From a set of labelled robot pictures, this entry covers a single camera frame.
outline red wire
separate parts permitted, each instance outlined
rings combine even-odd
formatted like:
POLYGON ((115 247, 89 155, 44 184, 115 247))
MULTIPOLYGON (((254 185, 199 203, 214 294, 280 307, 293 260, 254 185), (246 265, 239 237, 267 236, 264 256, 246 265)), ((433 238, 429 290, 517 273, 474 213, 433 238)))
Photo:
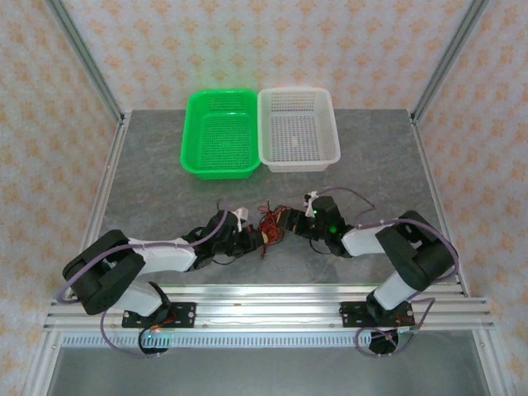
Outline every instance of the red wire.
POLYGON ((274 210, 271 210, 269 202, 267 206, 260 206, 258 208, 263 216, 257 229, 267 236, 267 243, 262 249, 262 258, 266 255, 266 250, 269 246, 280 242, 284 237, 284 230, 279 227, 278 219, 281 212, 286 209, 289 208, 287 206, 277 206, 274 210))

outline green basket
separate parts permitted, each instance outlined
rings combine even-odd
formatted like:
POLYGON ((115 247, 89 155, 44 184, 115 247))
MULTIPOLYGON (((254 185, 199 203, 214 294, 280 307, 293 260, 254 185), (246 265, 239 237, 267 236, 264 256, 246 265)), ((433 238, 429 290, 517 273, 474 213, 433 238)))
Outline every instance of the green basket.
POLYGON ((200 179, 245 179, 261 161, 257 94, 250 89, 211 89, 189 99, 181 165, 200 179))

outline white basket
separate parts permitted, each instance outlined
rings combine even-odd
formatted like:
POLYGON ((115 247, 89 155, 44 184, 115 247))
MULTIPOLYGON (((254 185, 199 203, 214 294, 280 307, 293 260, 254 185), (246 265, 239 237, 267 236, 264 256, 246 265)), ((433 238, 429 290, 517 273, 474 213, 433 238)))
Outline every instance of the white basket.
POLYGON ((330 92, 301 87, 260 91, 258 154, 272 172, 319 172, 339 161, 330 92))

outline metal bracket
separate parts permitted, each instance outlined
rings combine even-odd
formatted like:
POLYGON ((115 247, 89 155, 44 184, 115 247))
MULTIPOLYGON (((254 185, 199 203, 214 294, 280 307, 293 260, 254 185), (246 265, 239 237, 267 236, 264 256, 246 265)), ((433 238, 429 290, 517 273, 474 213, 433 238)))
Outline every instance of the metal bracket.
POLYGON ((396 307, 392 314, 376 322, 367 312, 366 301, 344 301, 339 313, 344 328, 400 328, 416 325, 413 307, 404 302, 396 307))
MULTIPOLYGON (((193 328, 196 319, 196 303, 171 303, 168 318, 173 321, 163 324, 163 328, 193 328)), ((123 313, 123 328, 148 328, 152 323, 149 318, 138 315, 136 312, 125 311, 123 313)))

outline patterned wallpaper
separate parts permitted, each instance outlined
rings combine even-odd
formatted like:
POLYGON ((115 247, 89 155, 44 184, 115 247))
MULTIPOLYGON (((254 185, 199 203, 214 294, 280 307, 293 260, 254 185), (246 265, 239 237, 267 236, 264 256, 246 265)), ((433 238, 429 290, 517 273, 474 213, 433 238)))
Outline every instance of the patterned wallpaper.
POLYGON ((66 0, 124 111, 202 88, 311 85, 412 109, 470 0, 66 0))
POLYGON ((528 2, 497 0, 420 124, 476 295, 493 297, 528 394, 528 2))
POLYGON ((0 2, 0 395, 21 392, 115 128, 41 0, 0 2))

